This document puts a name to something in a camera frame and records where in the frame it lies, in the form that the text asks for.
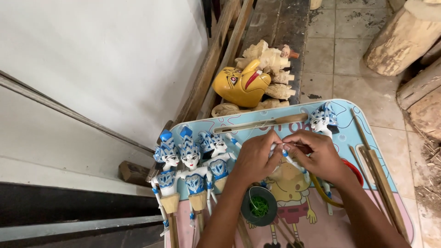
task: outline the red ring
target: red ring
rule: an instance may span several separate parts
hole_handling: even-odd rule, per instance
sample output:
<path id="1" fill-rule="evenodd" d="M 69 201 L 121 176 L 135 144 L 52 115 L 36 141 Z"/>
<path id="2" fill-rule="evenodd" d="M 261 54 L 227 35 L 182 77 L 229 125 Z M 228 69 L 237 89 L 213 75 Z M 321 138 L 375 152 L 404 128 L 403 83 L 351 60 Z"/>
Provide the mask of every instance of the red ring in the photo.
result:
<path id="1" fill-rule="evenodd" d="M 341 160 L 357 176 L 357 180 L 359 181 L 360 185 L 363 187 L 363 177 L 362 177 L 360 171 L 357 169 L 357 167 L 355 167 L 353 164 L 351 164 L 348 160 L 346 160 L 344 158 L 342 158 Z"/>

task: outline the tiled floor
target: tiled floor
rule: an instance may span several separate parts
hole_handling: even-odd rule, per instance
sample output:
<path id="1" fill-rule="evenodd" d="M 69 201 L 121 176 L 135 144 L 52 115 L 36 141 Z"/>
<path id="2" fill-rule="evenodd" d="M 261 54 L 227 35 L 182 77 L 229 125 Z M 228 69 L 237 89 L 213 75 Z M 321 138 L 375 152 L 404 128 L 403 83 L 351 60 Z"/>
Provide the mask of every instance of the tiled floor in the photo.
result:
<path id="1" fill-rule="evenodd" d="M 441 247 L 434 243 L 441 235 L 432 227 L 436 223 L 415 200 L 414 184 L 422 183 L 419 173 L 424 173 L 423 142 L 396 102 L 399 79 L 376 74 L 362 61 L 388 13 L 386 0 L 323 0 L 311 11 L 300 102 L 343 98 L 360 106 L 414 223 L 412 247 Z"/>

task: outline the yellow wooden mask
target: yellow wooden mask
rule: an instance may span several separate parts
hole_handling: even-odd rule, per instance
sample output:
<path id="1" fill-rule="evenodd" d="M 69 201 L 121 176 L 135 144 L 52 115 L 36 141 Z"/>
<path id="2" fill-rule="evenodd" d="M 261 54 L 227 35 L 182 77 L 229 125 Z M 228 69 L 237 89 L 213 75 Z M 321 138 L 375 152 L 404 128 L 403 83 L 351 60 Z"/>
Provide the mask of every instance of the yellow wooden mask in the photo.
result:
<path id="1" fill-rule="evenodd" d="M 212 87 L 225 100 L 238 106 L 257 106 L 271 82 L 271 77 L 256 70 L 260 60 L 251 61 L 243 71 L 225 67 L 213 81 Z"/>

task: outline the thread spool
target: thread spool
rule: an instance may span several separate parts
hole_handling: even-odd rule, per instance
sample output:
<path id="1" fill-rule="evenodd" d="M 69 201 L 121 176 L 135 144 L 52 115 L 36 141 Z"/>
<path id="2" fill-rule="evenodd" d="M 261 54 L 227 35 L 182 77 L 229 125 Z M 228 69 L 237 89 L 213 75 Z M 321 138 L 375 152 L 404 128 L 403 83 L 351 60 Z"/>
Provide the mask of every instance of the thread spool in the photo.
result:
<path id="1" fill-rule="evenodd" d="M 276 218 L 276 198 L 268 189 L 253 186 L 245 193 L 240 211 L 243 217 L 253 225 L 269 225 Z"/>

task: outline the yellow tube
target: yellow tube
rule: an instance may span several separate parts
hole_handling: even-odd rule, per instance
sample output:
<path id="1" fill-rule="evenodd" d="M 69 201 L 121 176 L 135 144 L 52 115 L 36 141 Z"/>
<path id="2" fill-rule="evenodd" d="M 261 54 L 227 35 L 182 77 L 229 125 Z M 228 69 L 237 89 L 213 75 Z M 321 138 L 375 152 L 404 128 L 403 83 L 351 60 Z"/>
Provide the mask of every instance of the yellow tube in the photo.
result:
<path id="1" fill-rule="evenodd" d="M 318 194 L 329 204 L 335 206 L 335 207 L 341 207 L 343 208 L 343 204 L 341 203 L 336 203 L 334 202 L 332 199 L 330 199 L 325 192 L 323 191 L 323 189 L 320 187 L 320 184 L 318 183 L 317 178 L 315 177 L 314 174 L 312 174 L 311 172 L 309 172 L 309 176 L 311 177 L 311 181 L 314 183 L 314 187 L 317 189 Z"/>

